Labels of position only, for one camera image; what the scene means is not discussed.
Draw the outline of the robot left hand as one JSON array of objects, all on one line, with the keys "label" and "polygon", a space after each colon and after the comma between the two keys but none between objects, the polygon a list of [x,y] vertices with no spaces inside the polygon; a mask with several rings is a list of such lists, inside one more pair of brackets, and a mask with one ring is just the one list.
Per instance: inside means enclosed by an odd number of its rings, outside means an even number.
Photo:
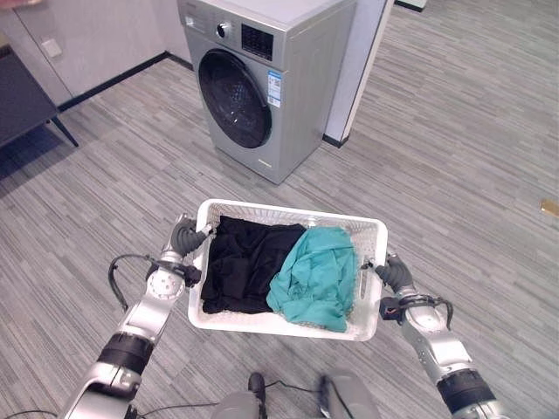
[{"label": "robot left hand", "polygon": [[213,227],[206,224],[201,230],[197,229],[197,220],[189,218],[182,213],[176,219],[175,226],[170,235],[170,247],[172,251],[185,257],[192,251],[198,249],[205,239],[211,234]]}]

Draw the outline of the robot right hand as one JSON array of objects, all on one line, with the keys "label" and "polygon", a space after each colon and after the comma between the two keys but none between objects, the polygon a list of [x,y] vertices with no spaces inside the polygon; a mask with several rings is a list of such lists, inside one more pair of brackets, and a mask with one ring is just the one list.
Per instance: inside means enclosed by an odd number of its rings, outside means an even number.
[{"label": "robot right hand", "polygon": [[367,261],[360,269],[373,269],[394,293],[415,289],[409,268],[396,253],[388,253],[384,265],[374,265]]}]

